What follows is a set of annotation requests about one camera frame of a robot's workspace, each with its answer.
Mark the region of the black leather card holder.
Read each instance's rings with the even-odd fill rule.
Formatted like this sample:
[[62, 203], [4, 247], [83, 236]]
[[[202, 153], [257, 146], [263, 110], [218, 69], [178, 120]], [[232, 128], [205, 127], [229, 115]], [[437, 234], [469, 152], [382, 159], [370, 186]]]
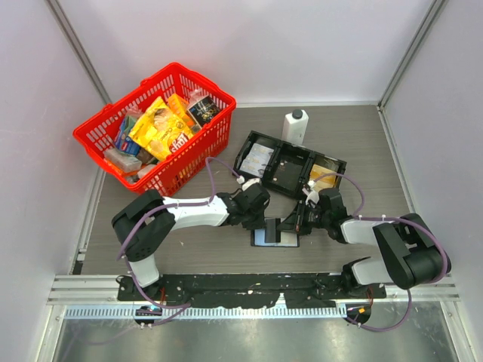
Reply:
[[251, 232], [252, 247], [299, 247], [300, 246], [298, 235], [291, 232], [280, 232], [279, 244], [266, 244], [264, 241], [265, 228], [256, 229]]

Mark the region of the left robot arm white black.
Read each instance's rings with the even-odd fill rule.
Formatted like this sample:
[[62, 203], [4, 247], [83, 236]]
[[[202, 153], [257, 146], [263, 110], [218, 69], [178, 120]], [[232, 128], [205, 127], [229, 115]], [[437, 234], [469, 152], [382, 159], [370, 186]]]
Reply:
[[195, 226], [262, 229], [269, 201], [270, 193], [259, 183], [198, 199], [163, 197], [155, 189], [144, 192], [111, 221], [136, 293], [145, 300], [160, 294], [161, 275], [154, 253], [170, 232]]

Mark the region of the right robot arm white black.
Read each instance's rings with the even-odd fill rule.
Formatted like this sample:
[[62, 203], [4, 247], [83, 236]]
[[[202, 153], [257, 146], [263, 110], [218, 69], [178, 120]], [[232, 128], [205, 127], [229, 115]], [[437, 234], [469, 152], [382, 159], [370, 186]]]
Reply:
[[343, 266], [340, 286], [351, 298], [375, 284], [394, 283], [409, 290], [419, 284], [435, 283], [451, 271], [449, 256], [437, 245], [420, 215], [350, 216], [338, 189], [308, 193], [277, 229], [299, 236], [324, 229], [341, 244], [378, 247], [378, 257], [364, 257]]

